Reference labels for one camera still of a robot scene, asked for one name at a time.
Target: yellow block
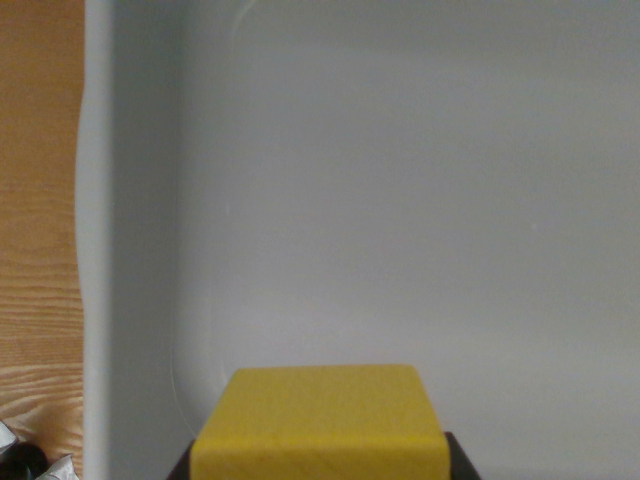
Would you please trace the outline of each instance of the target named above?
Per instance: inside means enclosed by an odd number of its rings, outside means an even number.
[[[445,480],[449,448],[408,365],[238,370],[192,480]]]

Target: wooden surface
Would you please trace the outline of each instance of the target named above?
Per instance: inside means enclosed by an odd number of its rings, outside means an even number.
[[[0,0],[0,419],[82,470],[73,189],[84,4]]]

